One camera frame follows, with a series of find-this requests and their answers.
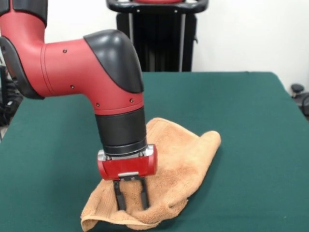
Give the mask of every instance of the green table cover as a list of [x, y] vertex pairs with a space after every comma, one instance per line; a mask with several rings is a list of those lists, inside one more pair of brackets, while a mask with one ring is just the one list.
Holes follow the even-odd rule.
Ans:
[[[309, 124], [266, 72], [145, 73], [146, 120], [222, 136], [200, 189], [153, 232], [308, 232]], [[0, 231], [80, 232], [101, 149], [82, 95], [25, 99], [0, 144]], [[130, 231], [99, 223], [91, 232]]]

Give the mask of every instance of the black frame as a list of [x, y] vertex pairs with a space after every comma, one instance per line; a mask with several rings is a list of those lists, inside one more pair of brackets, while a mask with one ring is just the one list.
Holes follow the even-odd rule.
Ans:
[[208, 2], [148, 4], [107, 0], [107, 5], [119, 12], [117, 29], [133, 42], [143, 72], [191, 72], [195, 14], [206, 10]]

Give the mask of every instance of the folded towel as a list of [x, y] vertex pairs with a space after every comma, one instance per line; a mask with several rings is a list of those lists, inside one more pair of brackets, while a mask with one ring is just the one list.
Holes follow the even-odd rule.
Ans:
[[123, 181], [120, 190], [126, 200], [126, 211], [118, 210], [113, 182], [102, 180], [82, 211], [83, 231], [92, 229], [98, 221], [146, 230], [176, 217], [202, 184], [221, 144], [218, 132], [209, 131], [199, 137], [162, 118], [148, 122], [147, 140], [158, 151], [157, 173], [146, 177], [150, 207], [143, 210], [139, 181]]

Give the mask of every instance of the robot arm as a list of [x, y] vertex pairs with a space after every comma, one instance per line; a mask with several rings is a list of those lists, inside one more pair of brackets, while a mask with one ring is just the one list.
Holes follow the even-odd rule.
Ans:
[[[27, 98], [87, 96], [103, 146], [98, 153], [100, 174], [114, 181], [118, 206], [125, 209], [119, 181], [143, 181], [155, 174], [157, 165], [155, 145], [146, 139], [137, 54], [130, 39], [117, 30], [46, 44], [47, 9], [48, 0], [0, 0], [0, 46], [8, 71]], [[145, 192], [142, 196], [147, 207]]]

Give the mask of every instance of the white wall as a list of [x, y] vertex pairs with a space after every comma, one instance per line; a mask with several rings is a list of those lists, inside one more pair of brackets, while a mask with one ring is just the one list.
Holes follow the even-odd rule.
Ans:
[[[105, 0], [49, 0], [46, 42], [115, 29], [115, 16]], [[309, 89], [309, 0], [210, 0], [197, 18], [193, 71], [272, 71]]]

